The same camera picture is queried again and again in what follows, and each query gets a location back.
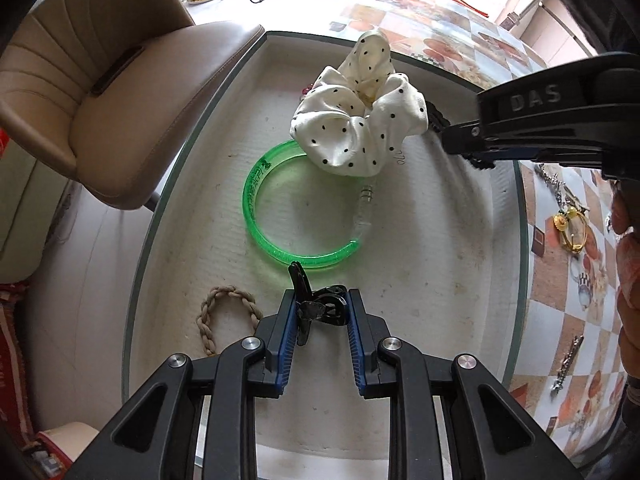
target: person's hand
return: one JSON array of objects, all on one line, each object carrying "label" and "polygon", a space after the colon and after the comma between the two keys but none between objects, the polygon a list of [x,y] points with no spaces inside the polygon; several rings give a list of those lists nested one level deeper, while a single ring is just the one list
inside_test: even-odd
[{"label": "person's hand", "polygon": [[[622,195],[613,197],[611,226],[616,234],[626,232],[631,225]],[[640,378],[640,234],[628,233],[618,243],[616,263],[620,276],[616,306],[622,329],[620,330],[620,358],[629,375]]]}]

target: beige braided cord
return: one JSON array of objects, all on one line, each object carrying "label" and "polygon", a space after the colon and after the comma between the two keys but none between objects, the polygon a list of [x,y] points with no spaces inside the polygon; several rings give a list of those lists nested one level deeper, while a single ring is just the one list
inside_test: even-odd
[{"label": "beige braided cord", "polygon": [[201,312],[196,318],[196,324],[200,330],[202,344],[204,345],[204,351],[207,356],[216,355],[216,343],[213,341],[213,333],[211,332],[209,324],[212,320],[213,309],[216,307],[216,300],[223,296],[242,300],[242,304],[249,311],[251,324],[254,327],[254,333],[258,326],[258,322],[262,319],[262,312],[255,306],[255,298],[252,294],[245,292],[244,290],[239,290],[233,285],[215,286],[212,288],[207,295],[207,299],[200,305]]}]

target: chair seat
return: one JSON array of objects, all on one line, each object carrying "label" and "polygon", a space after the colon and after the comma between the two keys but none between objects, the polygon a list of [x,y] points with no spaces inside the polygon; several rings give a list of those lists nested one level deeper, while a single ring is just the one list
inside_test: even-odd
[{"label": "chair seat", "polygon": [[260,25],[215,22],[143,43],[104,92],[78,108],[69,136],[77,179],[117,208],[145,203],[225,77],[263,34]]}]

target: metal screw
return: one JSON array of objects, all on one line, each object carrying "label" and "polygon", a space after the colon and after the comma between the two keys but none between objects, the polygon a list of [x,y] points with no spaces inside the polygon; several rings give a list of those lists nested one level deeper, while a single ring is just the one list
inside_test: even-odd
[{"label": "metal screw", "polygon": [[387,337],[382,342],[382,346],[387,350],[398,350],[402,346],[402,341],[397,337]]},{"label": "metal screw", "polygon": [[242,339],[242,348],[245,350],[255,350],[261,344],[261,341],[257,337],[245,337]]},{"label": "metal screw", "polygon": [[187,362],[187,356],[185,354],[174,354],[169,356],[166,361],[171,368],[180,368],[185,364],[185,362]]},{"label": "metal screw", "polygon": [[458,364],[460,365],[461,368],[466,368],[467,370],[471,370],[471,368],[475,368],[476,365],[478,364],[478,361],[476,361],[476,358],[473,357],[472,355],[461,355],[458,358]]}]

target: blue gripper pad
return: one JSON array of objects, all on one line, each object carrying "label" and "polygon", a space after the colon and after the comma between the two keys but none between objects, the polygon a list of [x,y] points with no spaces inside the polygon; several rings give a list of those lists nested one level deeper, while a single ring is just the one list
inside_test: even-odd
[{"label": "blue gripper pad", "polygon": [[287,323],[282,340],[278,349],[278,372],[275,380],[275,387],[280,394],[284,393],[284,387],[289,383],[289,373],[291,371],[291,361],[293,359],[293,349],[296,346],[296,335],[298,334],[298,318],[296,317],[296,298],[293,298],[289,306]]},{"label": "blue gripper pad", "polygon": [[347,309],[349,311],[347,332],[349,333],[349,348],[351,349],[351,362],[353,363],[353,377],[356,381],[356,386],[358,387],[360,395],[363,396],[366,386],[364,377],[364,350],[362,347],[362,340],[360,339],[360,332],[358,330],[356,313],[353,308],[353,302],[351,301],[351,294],[347,294],[346,299]]}]

